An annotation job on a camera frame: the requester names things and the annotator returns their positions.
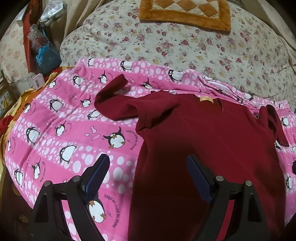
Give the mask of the beige curtain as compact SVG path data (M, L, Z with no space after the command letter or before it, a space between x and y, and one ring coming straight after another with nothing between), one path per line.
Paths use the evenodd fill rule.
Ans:
M63 38L80 27L97 8L109 3L107 0L66 0L66 15L62 17Z

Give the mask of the clear plastic bag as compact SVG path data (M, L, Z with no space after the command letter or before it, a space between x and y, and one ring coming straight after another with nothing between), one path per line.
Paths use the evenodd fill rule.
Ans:
M39 18L39 23L42 28L49 27L60 17L67 12L67 4L65 1L49 1L44 8L42 15Z

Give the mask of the beige pillow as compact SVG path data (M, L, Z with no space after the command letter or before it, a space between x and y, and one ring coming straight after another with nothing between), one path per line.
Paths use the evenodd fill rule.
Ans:
M266 22L295 50L295 10L292 16L275 1L242 1L246 10Z

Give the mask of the orange checkered cushion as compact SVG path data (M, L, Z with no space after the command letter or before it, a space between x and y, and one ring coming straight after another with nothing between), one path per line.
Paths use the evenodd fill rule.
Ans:
M231 15L227 1L154 0L141 1L141 21L172 22L229 33Z

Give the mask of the red shelf frame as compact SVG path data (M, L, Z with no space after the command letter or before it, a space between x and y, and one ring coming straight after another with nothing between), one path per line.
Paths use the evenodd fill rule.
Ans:
M35 62L35 54L32 50L32 41L28 38L31 31L31 25L36 24L39 18L39 0L29 1L23 17L23 46L25 49L25 57L28 72L36 73L37 66Z

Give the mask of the small white pink box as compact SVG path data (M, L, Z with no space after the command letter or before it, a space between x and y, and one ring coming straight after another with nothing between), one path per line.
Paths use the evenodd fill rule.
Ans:
M34 75L32 78L32 84L35 90L40 89L41 87L44 86L45 81L42 73Z

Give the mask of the pink penguin blanket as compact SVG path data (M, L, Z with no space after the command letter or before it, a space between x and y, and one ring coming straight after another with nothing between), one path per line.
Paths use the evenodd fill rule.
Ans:
M254 116L272 105L280 118L288 146L276 143L286 188L285 221L295 214L295 114L287 101L270 101L241 92L195 70L177 72L145 61L82 58L75 68L51 77L30 94L3 141L5 164L22 197L34 206L46 180L66 182L82 174L101 154L110 158L99 198L90 206L105 240L127 240L130 198L142 138L137 119L113 121L94 107L95 96L114 77L128 79L125 95L141 97L165 90L192 93L246 106Z

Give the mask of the blue plastic bag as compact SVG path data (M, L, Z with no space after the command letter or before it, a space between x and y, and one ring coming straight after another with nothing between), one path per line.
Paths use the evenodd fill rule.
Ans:
M60 53L51 42L38 49L35 60L38 72L42 74L46 74L59 67L62 62Z

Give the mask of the floral beige duvet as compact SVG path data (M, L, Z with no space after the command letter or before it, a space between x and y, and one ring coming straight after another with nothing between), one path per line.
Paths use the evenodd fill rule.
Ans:
M177 23L144 23L139 1L94 10L62 42L64 66L79 58L118 58L199 73L295 109L295 51L265 22L230 4L228 34Z

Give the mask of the dark red fleece shirt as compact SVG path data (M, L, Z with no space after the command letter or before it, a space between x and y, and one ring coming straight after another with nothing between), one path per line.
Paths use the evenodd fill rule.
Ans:
M96 96L95 108L111 120L137 118L143 138L130 204L128 240L191 240L209 204L187 170L194 154L215 175L230 182L250 180L262 204L271 238L285 225L285 180L275 144L288 147L281 120L271 105L254 116L246 106L194 94L119 94L123 75Z

